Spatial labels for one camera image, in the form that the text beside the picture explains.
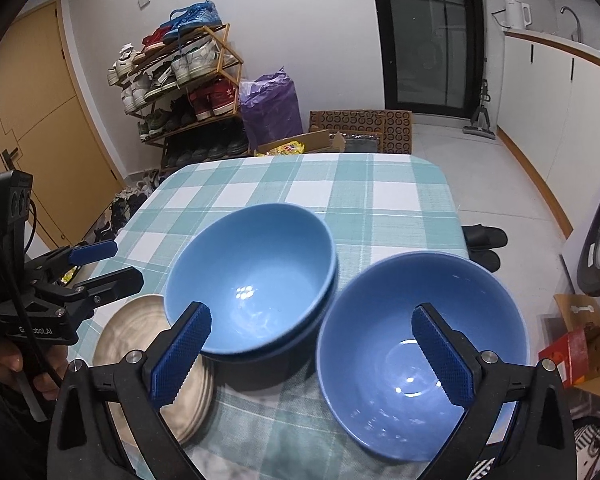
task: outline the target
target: person's hand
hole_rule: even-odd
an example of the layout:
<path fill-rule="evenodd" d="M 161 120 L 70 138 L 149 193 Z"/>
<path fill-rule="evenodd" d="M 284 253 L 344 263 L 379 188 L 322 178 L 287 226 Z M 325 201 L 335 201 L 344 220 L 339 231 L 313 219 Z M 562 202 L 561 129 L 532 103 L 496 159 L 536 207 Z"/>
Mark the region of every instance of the person's hand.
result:
<path fill-rule="evenodd" d="M 46 353 L 49 364 L 62 378 L 66 372 L 68 348 L 66 346 L 52 346 Z M 15 377 L 11 373 L 22 370 L 22 354 L 18 347 L 6 338 L 0 337 L 0 382 L 8 387 L 20 391 Z M 49 374 L 40 374 L 33 379 L 33 386 L 42 393 L 46 400 L 58 398 L 58 386 Z"/>

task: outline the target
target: glass door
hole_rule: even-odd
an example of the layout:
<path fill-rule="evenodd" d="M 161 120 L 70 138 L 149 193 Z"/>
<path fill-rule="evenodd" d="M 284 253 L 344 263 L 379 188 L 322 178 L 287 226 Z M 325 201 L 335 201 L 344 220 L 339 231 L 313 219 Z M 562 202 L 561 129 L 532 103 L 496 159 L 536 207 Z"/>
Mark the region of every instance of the glass door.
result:
<path fill-rule="evenodd" d="M 482 0 L 376 0 L 387 108 L 471 117 L 484 66 Z"/>

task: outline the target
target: blue sneaker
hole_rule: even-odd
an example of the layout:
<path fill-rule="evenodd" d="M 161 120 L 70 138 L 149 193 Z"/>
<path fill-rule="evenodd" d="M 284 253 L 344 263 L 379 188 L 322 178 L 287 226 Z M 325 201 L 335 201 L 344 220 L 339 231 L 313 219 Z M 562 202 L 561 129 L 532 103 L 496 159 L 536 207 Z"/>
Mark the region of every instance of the blue sneaker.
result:
<path fill-rule="evenodd" d="M 203 27 L 203 25 L 222 25 L 216 4 L 210 0 L 200 4 L 193 4 L 186 9 L 176 9 L 171 13 L 171 16 L 176 12 L 184 12 L 184 14 L 170 20 L 169 23 L 174 23 L 174 25 L 162 38 L 164 44 L 172 43 L 179 37 L 184 36 L 184 34 L 196 28 Z"/>

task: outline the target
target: blue gripper pad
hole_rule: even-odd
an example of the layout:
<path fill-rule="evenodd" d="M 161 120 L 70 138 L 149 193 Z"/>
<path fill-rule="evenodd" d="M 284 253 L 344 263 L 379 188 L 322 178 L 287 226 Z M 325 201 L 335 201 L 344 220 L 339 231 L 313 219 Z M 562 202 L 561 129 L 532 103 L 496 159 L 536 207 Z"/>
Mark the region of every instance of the blue gripper pad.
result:
<path fill-rule="evenodd" d="M 99 262 L 111 258 L 118 252 L 118 245 L 113 240 L 97 244 L 78 246 L 69 253 L 69 263 L 76 267 Z"/>
<path fill-rule="evenodd" d="M 156 410 L 171 404 L 211 333 L 211 311 L 193 302 L 169 330 L 160 332 L 146 351 L 144 382 Z"/>
<path fill-rule="evenodd" d="M 445 323 L 435 309 L 433 312 Z M 451 403 L 467 409 L 475 398 L 474 375 L 433 317 L 423 305 L 417 306 L 411 315 L 413 336 Z"/>

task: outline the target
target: yellow package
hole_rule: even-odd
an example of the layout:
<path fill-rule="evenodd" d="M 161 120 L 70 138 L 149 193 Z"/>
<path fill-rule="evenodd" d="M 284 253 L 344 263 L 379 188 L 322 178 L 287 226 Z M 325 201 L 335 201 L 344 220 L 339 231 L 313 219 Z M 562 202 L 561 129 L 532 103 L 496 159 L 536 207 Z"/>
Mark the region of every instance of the yellow package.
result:
<path fill-rule="evenodd" d="M 267 153 L 261 154 L 257 153 L 256 156 L 265 156 L 265 155 L 302 155 L 304 153 L 304 144 L 302 142 L 298 142 L 297 140 L 292 140 L 282 146 L 278 146 L 273 150 L 269 150 Z"/>

